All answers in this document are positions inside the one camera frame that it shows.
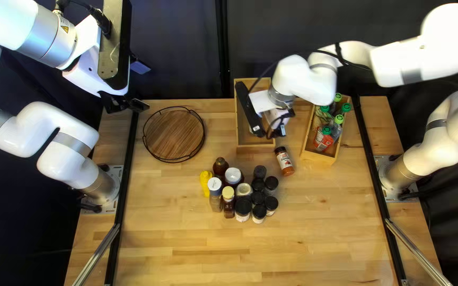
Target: white jar lid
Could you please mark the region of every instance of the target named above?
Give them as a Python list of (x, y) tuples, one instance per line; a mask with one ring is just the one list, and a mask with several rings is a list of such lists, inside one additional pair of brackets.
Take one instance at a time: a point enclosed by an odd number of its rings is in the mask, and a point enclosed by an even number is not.
[(236, 184), (241, 179), (241, 171), (238, 168), (228, 168), (226, 170), (226, 182), (229, 184)]

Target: glass jar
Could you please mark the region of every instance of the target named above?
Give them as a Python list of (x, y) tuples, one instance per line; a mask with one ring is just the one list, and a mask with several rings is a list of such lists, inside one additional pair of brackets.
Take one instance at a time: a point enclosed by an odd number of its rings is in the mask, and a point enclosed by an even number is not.
[(224, 217), (234, 217), (234, 189), (230, 186), (224, 187), (222, 190), (222, 197), (224, 199)]

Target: spice jar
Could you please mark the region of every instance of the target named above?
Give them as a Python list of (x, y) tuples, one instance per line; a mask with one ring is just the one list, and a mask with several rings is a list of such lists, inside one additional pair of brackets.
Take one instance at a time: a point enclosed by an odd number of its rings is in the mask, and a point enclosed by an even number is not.
[(263, 192), (253, 192), (250, 196), (252, 203), (254, 205), (263, 205), (264, 204), (264, 193)]
[(294, 174), (293, 164), (289, 158), (289, 154), (285, 150), (284, 146), (277, 147), (275, 149), (275, 156), (277, 156), (278, 164), (282, 169), (282, 174), (284, 176), (290, 176)]
[(234, 217), (234, 189), (230, 186), (224, 187), (222, 189), (222, 197), (224, 199), (224, 217), (233, 218)]
[(239, 222), (245, 222), (250, 218), (250, 213), (252, 211), (252, 203), (246, 198), (242, 198), (236, 201), (234, 207), (236, 220)]
[(222, 181), (216, 177), (208, 180), (210, 190), (210, 206), (213, 212), (222, 211)]
[(264, 181), (264, 193), (267, 195), (275, 195), (278, 187), (278, 179), (274, 176), (266, 178)]
[(264, 205), (266, 207), (266, 215), (273, 215), (278, 207), (278, 200), (274, 196), (269, 196), (264, 199)]
[(261, 192), (264, 190), (264, 180), (261, 178), (255, 178), (252, 181), (252, 189), (254, 192)]
[(251, 194), (252, 187), (247, 183), (241, 183), (236, 187), (236, 200), (240, 200), (241, 198), (250, 199)]
[(228, 168), (226, 170), (226, 185), (236, 188), (239, 183), (243, 183), (244, 177), (238, 168)]
[(215, 177), (222, 180), (224, 179), (224, 174), (228, 168), (229, 163), (227, 163), (224, 158), (218, 157), (215, 160), (215, 163), (213, 163), (213, 174), (215, 174)]
[(266, 217), (266, 207), (263, 205), (257, 205), (252, 210), (252, 221), (257, 224), (262, 224)]
[(266, 177), (266, 167), (258, 165), (254, 168), (254, 179), (264, 179)]

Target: brown glass bottle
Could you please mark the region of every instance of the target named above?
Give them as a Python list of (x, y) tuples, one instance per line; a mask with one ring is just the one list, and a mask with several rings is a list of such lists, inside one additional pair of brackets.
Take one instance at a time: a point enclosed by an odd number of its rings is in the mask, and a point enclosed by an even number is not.
[(227, 168), (229, 168), (229, 163), (222, 157), (218, 157), (213, 163), (213, 173), (218, 179), (224, 179)]

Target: black metal frame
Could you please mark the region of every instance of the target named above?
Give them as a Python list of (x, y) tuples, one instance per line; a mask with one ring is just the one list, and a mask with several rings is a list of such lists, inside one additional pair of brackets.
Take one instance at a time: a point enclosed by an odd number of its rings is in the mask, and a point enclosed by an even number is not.
[(365, 119), (363, 118), (363, 113), (361, 112), (360, 95), (355, 93), (351, 96), (351, 98), (353, 100), (353, 109), (356, 115), (356, 122), (358, 123), (358, 129), (360, 131), (361, 141), (365, 151), (365, 158), (367, 159), (368, 170), (371, 173), (372, 185), (374, 187), (374, 192), (379, 207), (379, 214), (381, 215), (386, 241), (388, 242), (388, 248), (390, 249), (393, 268), (395, 270), (397, 281), (400, 283), (401, 280), (406, 279), (406, 273), (404, 271), (404, 266), (402, 265), (402, 259), (398, 250), (397, 240), (395, 239), (393, 233), (386, 227), (385, 219), (390, 218), (390, 213), (388, 212), (388, 207), (386, 206), (386, 201), (383, 196), (381, 180), (379, 179), (379, 173), (376, 168), (374, 154), (372, 153), (371, 141), (368, 139)]
[[(125, 154), (125, 163), (123, 166), (123, 175), (121, 178), (120, 194), (118, 199), (118, 208), (116, 209), (116, 218), (114, 224), (120, 224), (123, 227), (123, 217), (125, 213), (125, 205), (127, 200), (128, 182), (130, 180), (130, 168), (132, 166), (133, 151), (135, 146), (135, 135), (137, 133), (137, 123), (139, 121), (139, 113), (132, 113), (132, 120), (130, 123), (130, 132), (128, 134), (127, 152)], [(118, 251), (120, 249), (121, 232), (114, 238), (109, 250), (109, 258), (107, 260), (107, 268), (105, 270), (105, 283), (104, 285), (114, 285), (116, 277), (116, 266), (118, 264)]]

